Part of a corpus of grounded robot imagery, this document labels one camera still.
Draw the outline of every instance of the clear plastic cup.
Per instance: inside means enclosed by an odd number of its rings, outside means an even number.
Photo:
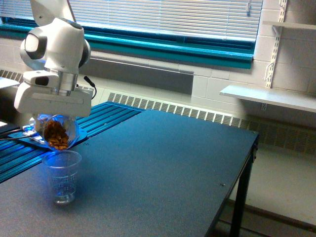
[[[43,158],[49,190],[56,204],[65,205],[75,199],[80,161],[81,155],[73,151],[52,152]]]
[[[52,129],[49,126],[51,122],[57,122],[59,123],[62,128],[65,130],[65,133],[67,135],[67,146],[63,147],[62,143],[59,143],[59,146],[55,146],[51,144],[50,141],[50,136],[48,136],[49,133],[51,133]],[[67,150],[71,148],[74,143],[78,140],[79,138],[79,126],[76,121],[76,119],[68,116],[63,116],[63,115],[39,115],[38,118],[35,121],[35,129],[36,131],[42,136],[45,144],[53,151],[58,151],[58,150]]]

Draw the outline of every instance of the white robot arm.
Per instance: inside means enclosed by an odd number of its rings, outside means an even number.
[[[82,26],[68,0],[31,0],[35,22],[22,42],[23,61],[35,71],[23,74],[14,107],[21,113],[86,117],[91,92],[76,88],[79,67],[90,57]]]

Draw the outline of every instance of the black cable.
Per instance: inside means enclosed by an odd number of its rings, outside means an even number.
[[[92,99],[93,99],[93,98],[97,95],[97,88],[95,87],[95,84],[90,80],[89,77],[84,76],[83,79],[84,79],[87,83],[89,83],[89,85],[91,85],[91,86],[94,88],[95,93],[94,93],[94,96],[92,97]]]
[[[28,137],[32,137],[32,136],[33,136],[33,135],[23,136],[23,137],[13,137],[13,138],[0,138],[0,141],[18,140],[18,139],[28,138]]]
[[[97,95],[97,88],[96,87],[94,87],[94,91],[95,91],[95,93],[94,93],[94,96],[92,97],[92,99],[94,99],[94,97]]]
[[[0,134],[0,137],[4,137],[4,136],[9,135],[9,134],[11,134],[11,133],[21,132],[21,131],[23,131],[23,129],[21,129],[21,128],[15,129],[15,130],[11,130],[11,131],[8,131],[8,132],[1,133],[1,134]]]

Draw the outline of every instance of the white shelf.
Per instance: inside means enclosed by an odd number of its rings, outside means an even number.
[[[0,77],[0,89],[18,85],[18,84],[19,83],[15,80]]]
[[[243,100],[316,112],[316,96],[300,92],[267,89],[254,85],[231,84],[224,88],[220,94]]]
[[[263,24],[264,25],[278,26],[278,27],[285,27],[285,28],[290,28],[290,29],[316,30],[316,25],[307,25],[307,24],[299,24],[299,23],[263,21]]]

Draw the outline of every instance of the teal window frame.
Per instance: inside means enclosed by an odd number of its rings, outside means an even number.
[[[24,39],[32,20],[2,18],[0,36]],[[250,69],[255,42],[204,39],[84,27],[92,49],[197,64]]]

